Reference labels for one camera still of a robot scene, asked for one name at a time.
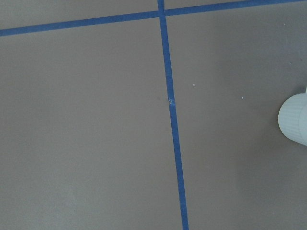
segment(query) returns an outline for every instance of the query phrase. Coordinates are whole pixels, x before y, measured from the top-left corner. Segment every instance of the white cylinder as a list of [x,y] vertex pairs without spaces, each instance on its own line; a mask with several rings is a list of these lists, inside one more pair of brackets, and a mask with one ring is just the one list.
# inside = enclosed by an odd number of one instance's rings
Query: white cylinder
[[283,103],[278,125],[290,140],[307,146],[307,93],[294,95]]

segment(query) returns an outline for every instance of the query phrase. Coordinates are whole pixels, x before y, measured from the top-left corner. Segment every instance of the gray floor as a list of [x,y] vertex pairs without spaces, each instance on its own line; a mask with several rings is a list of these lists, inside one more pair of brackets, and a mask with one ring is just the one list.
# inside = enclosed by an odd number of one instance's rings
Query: gray floor
[[[2,1],[0,29],[157,10],[90,2]],[[277,125],[306,89],[306,11],[167,18],[191,230],[307,229],[307,147]],[[0,44],[0,229],[182,229],[159,19]]]
[[306,89],[306,12],[168,18],[191,230],[307,229],[307,147],[277,125],[282,103]]
[[157,9],[156,0],[1,0],[0,29]]
[[1,44],[0,229],[180,229],[158,19]]

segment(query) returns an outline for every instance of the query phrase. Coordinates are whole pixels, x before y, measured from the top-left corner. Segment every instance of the tape line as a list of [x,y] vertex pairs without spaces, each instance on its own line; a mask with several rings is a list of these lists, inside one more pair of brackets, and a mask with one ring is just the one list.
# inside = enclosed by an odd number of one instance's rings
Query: tape line
[[177,171],[182,229],[189,230],[186,194],[184,189],[183,169],[182,169],[180,142],[179,142],[178,123],[177,123],[176,103],[174,95],[172,66],[171,66],[171,58],[169,53],[166,17],[164,13],[164,0],[158,0],[158,7],[159,7],[159,20],[160,20],[161,37],[162,37],[165,76],[166,76],[167,96],[169,100],[169,113],[171,118],[175,163]]
[[[226,2],[226,3],[218,3],[211,5],[168,9],[165,10],[164,12],[165,16],[167,17],[167,16],[189,14],[189,13],[220,11],[220,10],[236,9],[243,7],[262,6],[262,5],[271,5],[271,4],[297,2],[297,1],[306,1],[306,0],[245,0],[245,1]],[[108,16],[108,17],[60,22],[60,23],[31,25],[31,26],[24,26],[24,27],[10,28],[10,29],[2,29],[0,30],[0,37],[48,31],[48,30],[67,29],[67,28],[80,27],[80,26],[133,21],[133,20],[140,20],[146,18],[157,18],[157,17],[159,17],[158,11],[148,11],[148,12],[131,13],[131,14]]]
[[149,12],[131,13],[131,14],[101,17],[101,18],[82,19],[82,20],[68,21],[61,23],[31,25],[25,27],[0,30],[0,36],[19,35],[19,34],[41,32],[48,30],[59,30],[59,29],[67,29],[67,28],[80,27],[80,26],[117,23],[117,22],[140,20],[146,18],[157,18],[157,17],[158,17],[158,11],[149,11]]
[[191,6],[176,9],[165,10],[166,16],[174,16],[189,13],[200,13],[200,12],[210,12],[210,11],[221,11],[229,9],[237,9],[252,6],[263,6],[263,5],[273,5],[280,3],[296,2],[296,1],[306,1],[306,0],[246,0],[246,1],[234,1],[226,3],[218,3],[211,5],[202,6]]

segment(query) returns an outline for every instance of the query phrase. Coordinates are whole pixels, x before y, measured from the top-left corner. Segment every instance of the paper cup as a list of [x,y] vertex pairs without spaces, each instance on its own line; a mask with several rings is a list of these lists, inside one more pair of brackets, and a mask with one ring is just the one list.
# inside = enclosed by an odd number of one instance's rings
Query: paper cup
[[307,146],[307,93],[294,95],[283,103],[278,125],[287,138]]

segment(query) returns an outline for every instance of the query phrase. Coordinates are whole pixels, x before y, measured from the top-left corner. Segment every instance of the blue tape strip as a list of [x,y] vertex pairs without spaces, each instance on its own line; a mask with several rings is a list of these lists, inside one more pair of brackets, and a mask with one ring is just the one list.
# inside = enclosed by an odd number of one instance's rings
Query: blue tape strip
[[170,53],[169,53],[166,17],[165,17],[165,11],[164,11],[164,0],[158,0],[158,7],[159,7],[159,19],[160,19],[160,27],[161,27],[165,76],[166,76],[167,96],[169,100],[169,113],[171,117],[175,163],[176,163],[176,171],[177,171],[182,229],[189,230],[188,212],[187,212],[187,204],[186,204],[186,194],[185,194],[185,189],[184,189],[183,169],[182,169],[182,161],[181,161],[177,113],[176,113],[176,104],[175,104],[175,95],[174,95],[173,74],[172,74],[171,58],[170,58]]
[[202,6],[191,6],[184,8],[168,9],[165,10],[165,16],[174,16],[189,13],[200,13],[209,11],[221,11],[236,8],[252,7],[252,6],[263,6],[263,5],[273,5],[280,3],[296,2],[296,1],[306,1],[306,0],[246,0],[246,1],[234,1],[226,3],[218,3],[212,5],[202,5]]
[[48,30],[59,30],[59,29],[66,29],[66,28],[73,28],[80,26],[99,25],[106,23],[116,23],[116,22],[140,20],[146,18],[157,18],[157,17],[158,17],[158,11],[131,13],[131,14],[101,17],[101,18],[91,18],[91,19],[83,19],[83,20],[76,20],[69,22],[50,23],[43,25],[18,27],[12,29],[3,29],[0,30],[0,36],[10,36],[10,35],[26,34],[26,33],[41,32]]

